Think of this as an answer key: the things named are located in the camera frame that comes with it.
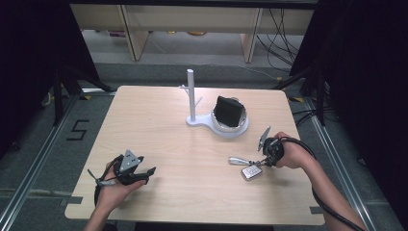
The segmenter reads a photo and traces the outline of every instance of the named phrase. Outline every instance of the metal bar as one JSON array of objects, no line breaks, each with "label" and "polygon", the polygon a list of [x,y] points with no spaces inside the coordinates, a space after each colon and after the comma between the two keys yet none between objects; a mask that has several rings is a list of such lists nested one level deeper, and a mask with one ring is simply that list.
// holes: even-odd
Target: metal bar
[{"label": "metal bar", "polygon": [[60,122],[51,129],[51,132],[45,140],[45,143],[39,151],[37,157],[31,164],[24,179],[20,183],[18,189],[15,191],[12,199],[9,201],[6,209],[2,212],[0,217],[0,227],[2,231],[10,230],[12,227],[14,220],[16,219],[25,199],[27,198],[27,195],[30,192],[30,189],[38,178],[42,167],[44,166],[56,140],[58,139],[59,134],[61,133],[61,130],[64,127],[64,123],[69,115],[69,112],[78,99],[79,95],[71,95],[71,97],[69,97],[65,106],[66,111],[63,117],[61,118]]},{"label": "metal bar", "polygon": [[[305,102],[308,110],[315,109],[315,106],[310,98],[306,98]],[[357,192],[357,189],[354,186],[347,170],[345,169],[342,159],[331,141],[326,128],[324,126],[320,126],[319,120],[315,116],[312,117],[312,121],[327,152],[327,155],[337,173],[337,176],[340,179],[340,183],[342,184],[348,202],[356,210],[369,230],[377,230],[370,216],[369,210],[366,207],[361,195]]]}]

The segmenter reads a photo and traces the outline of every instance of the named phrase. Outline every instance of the light wood surface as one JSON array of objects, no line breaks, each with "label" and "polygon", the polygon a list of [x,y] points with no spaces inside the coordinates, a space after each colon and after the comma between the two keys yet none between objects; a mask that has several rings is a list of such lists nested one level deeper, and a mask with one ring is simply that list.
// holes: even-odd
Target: light wood surface
[{"label": "light wood surface", "polygon": [[244,104],[249,127],[234,139],[217,136],[207,127],[190,127],[189,98],[178,88],[121,87],[104,120],[73,196],[68,218],[89,218],[95,183],[105,165],[126,149],[144,156],[136,173],[157,167],[147,185],[133,192],[111,219],[238,224],[323,224],[311,215],[317,206],[309,179],[301,169],[263,167],[261,176],[245,181],[243,166],[228,158],[262,160],[258,141],[285,131],[299,138],[286,95],[280,90],[195,89],[203,97],[198,115],[209,113],[217,97],[237,97]]}]

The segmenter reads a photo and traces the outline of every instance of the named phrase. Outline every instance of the white base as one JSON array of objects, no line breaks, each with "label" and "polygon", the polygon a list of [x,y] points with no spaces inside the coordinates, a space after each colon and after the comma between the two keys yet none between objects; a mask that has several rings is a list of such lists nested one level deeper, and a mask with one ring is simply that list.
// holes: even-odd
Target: white base
[{"label": "white base", "polygon": [[246,129],[248,128],[249,125],[249,119],[248,117],[245,120],[245,123],[243,126],[235,130],[234,132],[223,132],[219,131],[215,125],[213,124],[213,120],[211,118],[211,114],[207,115],[196,115],[195,116],[195,121],[191,121],[191,117],[188,116],[186,118],[186,122],[189,124],[189,126],[196,127],[196,126],[207,126],[213,130],[217,135],[224,137],[224,138],[236,138],[240,135],[242,135]]}]

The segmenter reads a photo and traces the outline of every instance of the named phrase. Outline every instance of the floor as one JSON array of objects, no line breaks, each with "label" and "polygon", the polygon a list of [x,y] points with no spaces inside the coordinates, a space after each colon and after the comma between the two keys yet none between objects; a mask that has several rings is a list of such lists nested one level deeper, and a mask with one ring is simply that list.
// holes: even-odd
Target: floor
[{"label": "floor", "polygon": [[[288,51],[285,51],[286,44],[282,41],[281,38],[276,39],[276,44],[279,47],[284,49],[274,48],[274,50],[286,61],[282,61],[276,56],[270,55],[266,48],[263,46],[262,42],[269,47],[270,39],[273,39],[273,36],[259,35],[259,40],[256,42],[254,57],[251,64],[246,64],[243,61],[243,53],[241,49],[240,36],[235,34],[214,34],[208,33],[203,36],[192,36],[185,32],[152,32],[149,35],[146,46],[144,47],[142,56],[139,61],[134,62],[131,60],[131,56],[126,44],[125,38],[111,37],[108,32],[101,31],[83,31],[83,36],[89,47],[92,59],[96,64],[135,64],[135,65],[148,65],[148,64],[168,64],[168,65],[179,65],[179,64],[188,64],[196,66],[233,66],[237,68],[242,68],[242,70],[249,70],[253,72],[259,72],[259,74],[270,81],[276,82],[276,75],[273,72],[263,72],[259,68],[268,68],[273,71],[283,70],[288,71],[290,69],[290,63],[292,61],[291,56]],[[303,37],[302,36],[287,36],[288,41],[293,47],[299,47]],[[291,91],[290,94],[296,96],[296,93]],[[313,103],[306,101],[305,104],[301,106],[292,104],[291,108],[296,107],[306,107],[313,108]],[[31,129],[36,132],[35,135],[26,132],[26,135],[23,135],[22,139],[32,139],[30,136],[38,136],[38,143],[33,150],[24,150],[27,153],[27,159],[17,159],[8,157],[8,164],[4,164],[6,161],[0,162],[0,180],[6,183],[7,188],[0,190],[0,208],[4,210],[9,204],[13,192],[18,187],[19,182],[23,180],[25,176],[24,170],[20,172],[15,172],[14,170],[19,167],[23,169],[28,169],[31,167],[32,162],[36,161],[35,150],[38,150],[42,146],[42,141],[47,139],[47,135],[53,132],[53,128],[47,123],[52,119],[48,110],[45,109],[44,112],[38,114],[38,117],[35,118],[39,123],[35,123],[34,127]],[[103,116],[97,119],[99,122],[103,121]],[[359,212],[362,213],[362,217],[365,220],[366,224],[370,230],[403,230],[391,208],[389,207],[386,199],[383,198],[381,191],[376,187],[375,182],[370,177],[370,173],[367,172],[361,165],[355,161],[355,157],[358,157],[358,154],[355,154],[352,144],[347,139],[346,132],[339,128],[339,124],[335,122],[327,122],[326,127],[319,126],[319,122],[312,118],[309,120],[309,125],[307,128],[299,127],[299,133],[308,134],[313,129],[314,135],[310,135],[314,141],[334,141],[336,144],[335,148],[331,145],[321,145],[321,152],[326,150],[329,155],[324,155],[321,158],[326,163],[328,174],[330,177],[336,181],[337,185],[341,186],[340,189],[347,198],[352,198],[356,201],[351,201],[352,205],[357,204]],[[339,156],[338,153],[350,153],[351,157],[342,160],[343,156]],[[78,162],[83,162],[87,157],[81,157]],[[340,166],[336,167],[333,163],[338,163],[340,161]],[[43,177],[41,178],[41,173],[44,172],[48,166],[45,166],[45,169],[39,169],[37,175],[39,175],[38,181],[35,183],[37,188],[40,188],[41,185],[45,185],[45,181],[55,182],[54,184],[61,184],[58,188],[60,191],[55,191],[55,189],[50,189],[46,192],[30,192],[30,196],[37,198],[34,200],[27,200],[25,204],[19,208],[20,216],[16,218],[15,223],[11,226],[11,230],[22,230],[24,223],[29,223],[32,230],[48,230],[50,227],[58,225],[59,220],[63,220],[64,216],[64,203],[66,201],[61,198],[67,198],[69,196],[69,187],[64,188],[64,182],[59,182],[58,177]],[[349,189],[350,185],[345,182],[352,182],[351,187],[355,189]],[[58,200],[60,206],[50,206],[50,203],[45,202],[47,200]],[[37,221],[27,221],[30,214],[33,213],[57,213],[60,214],[58,218]],[[73,222],[70,221],[66,224],[66,230],[81,230],[81,227],[85,225],[85,221]],[[133,225],[131,223],[121,224],[119,230],[131,230]],[[276,227],[275,230],[324,230],[324,227]]]}]

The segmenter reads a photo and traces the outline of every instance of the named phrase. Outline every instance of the person's right hand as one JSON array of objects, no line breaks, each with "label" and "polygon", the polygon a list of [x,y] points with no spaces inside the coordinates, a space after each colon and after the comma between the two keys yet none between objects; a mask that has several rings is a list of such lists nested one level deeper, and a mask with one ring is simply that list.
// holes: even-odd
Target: person's right hand
[{"label": "person's right hand", "polygon": [[[276,139],[289,138],[290,136],[284,132],[279,132],[274,136]],[[276,163],[276,167],[298,168],[306,167],[308,162],[313,162],[315,159],[300,145],[294,142],[283,142],[284,155]]]}]

